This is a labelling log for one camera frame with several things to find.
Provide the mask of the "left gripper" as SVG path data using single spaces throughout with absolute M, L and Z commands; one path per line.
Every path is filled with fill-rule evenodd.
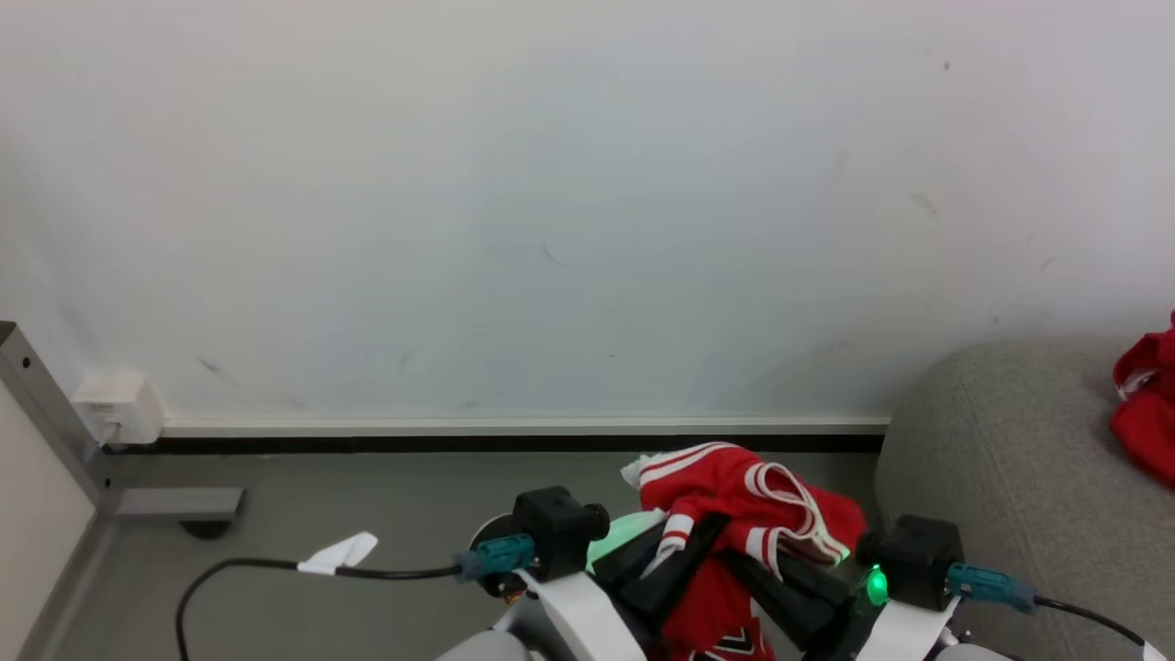
M 659 540 L 634 540 L 666 519 L 663 510 L 637 511 L 612 520 L 605 537 L 588 544 L 585 569 L 606 591 L 624 589 L 624 607 L 646 627 L 663 627 L 689 593 L 701 565 L 709 561 L 730 515 L 709 514 L 689 537 L 685 548 L 676 552 L 646 575 L 654 561 Z

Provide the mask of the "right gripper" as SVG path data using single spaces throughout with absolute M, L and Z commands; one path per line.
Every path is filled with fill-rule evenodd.
M 865 569 L 855 587 L 827 567 L 783 551 L 780 580 L 734 551 L 723 552 L 723 564 L 798 650 L 810 649 L 831 623 L 822 638 L 822 660 L 857 660 L 889 602 L 887 576 L 878 564 Z M 842 605 L 834 615 L 828 603 Z

